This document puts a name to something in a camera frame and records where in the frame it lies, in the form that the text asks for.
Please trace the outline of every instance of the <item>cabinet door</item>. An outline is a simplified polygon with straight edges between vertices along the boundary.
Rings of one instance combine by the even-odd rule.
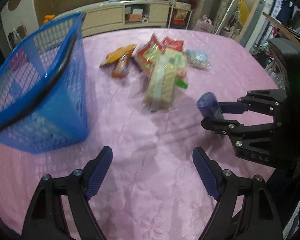
[[[87,12],[82,29],[84,30],[102,25],[121,23],[123,22],[123,9],[124,7],[119,7]]]
[[[151,4],[149,22],[167,22],[169,7],[168,4]]]

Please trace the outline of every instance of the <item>table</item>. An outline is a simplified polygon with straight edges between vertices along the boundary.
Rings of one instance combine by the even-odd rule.
[[[185,49],[209,54],[212,68],[189,69],[189,88],[176,90],[168,111],[150,113],[143,107],[146,77],[131,63],[127,78],[111,78],[112,68],[99,68],[106,54],[129,43],[149,41],[155,33],[185,41]],[[212,34],[176,29],[133,29],[103,33],[83,40],[87,61],[88,139],[74,146],[30,155],[0,144],[0,216],[21,233],[31,197],[40,178],[67,176],[94,159],[103,146],[114,158],[98,194],[90,200],[107,239],[187,239],[202,233],[216,202],[208,196],[192,163],[192,150],[201,146],[223,169],[237,176],[261,174],[273,168],[236,158],[228,137],[204,130],[196,101],[214,92],[219,101],[235,101],[248,90],[275,89],[258,62],[235,41]],[[253,112],[226,114],[245,125],[271,122]],[[78,232],[63,198],[72,237]],[[238,200],[236,212],[240,210]]]

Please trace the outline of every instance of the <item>green object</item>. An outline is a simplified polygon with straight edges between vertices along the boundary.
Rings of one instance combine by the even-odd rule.
[[[184,88],[184,89],[187,89],[188,86],[189,86],[189,83],[186,83],[185,81],[183,81],[182,79],[180,78],[177,78],[176,81],[175,81],[175,84],[181,88]]]

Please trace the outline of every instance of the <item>round hole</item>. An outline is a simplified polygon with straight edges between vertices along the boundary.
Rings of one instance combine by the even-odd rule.
[[[27,30],[26,30],[26,28],[24,27],[24,26],[19,26],[18,28],[17,28],[17,33],[19,34],[19,36],[20,36],[20,38],[24,38],[24,37],[26,37],[26,35],[27,35]]]
[[[8,10],[9,11],[15,10],[18,7],[18,5],[20,4],[20,1],[21,0],[9,0],[9,2],[8,2]]]

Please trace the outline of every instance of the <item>blue gripper pad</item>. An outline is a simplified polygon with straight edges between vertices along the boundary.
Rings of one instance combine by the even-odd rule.
[[[219,200],[224,188],[221,167],[216,161],[210,160],[201,147],[193,150],[192,159],[207,193]]]
[[[197,108],[204,118],[224,119],[219,103],[213,93],[208,92],[199,98]]]
[[[85,194],[87,200],[98,193],[112,162],[112,157],[112,149],[109,146],[105,146],[98,154],[97,158],[89,161],[83,169],[84,177],[87,180],[87,191]]]

